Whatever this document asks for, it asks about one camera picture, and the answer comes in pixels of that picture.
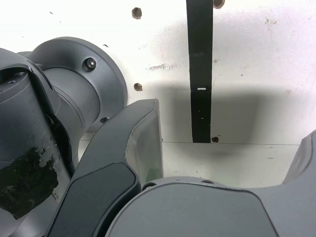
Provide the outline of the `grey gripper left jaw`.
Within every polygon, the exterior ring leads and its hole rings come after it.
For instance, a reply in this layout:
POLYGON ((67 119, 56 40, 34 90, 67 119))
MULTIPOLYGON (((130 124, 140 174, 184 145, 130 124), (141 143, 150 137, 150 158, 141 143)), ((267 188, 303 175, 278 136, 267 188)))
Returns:
POLYGON ((159 102, 136 101, 106 121, 86 148, 47 231, 103 237, 148 182, 163 177, 159 102))

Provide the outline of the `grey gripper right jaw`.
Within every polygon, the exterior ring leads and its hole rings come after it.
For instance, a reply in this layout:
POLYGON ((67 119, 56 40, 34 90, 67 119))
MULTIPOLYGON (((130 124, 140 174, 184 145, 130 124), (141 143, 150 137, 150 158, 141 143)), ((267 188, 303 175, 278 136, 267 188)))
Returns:
POLYGON ((240 189, 161 180, 115 217, 108 237, 313 237, 316 135, 305 137, 284 182, 240 189))

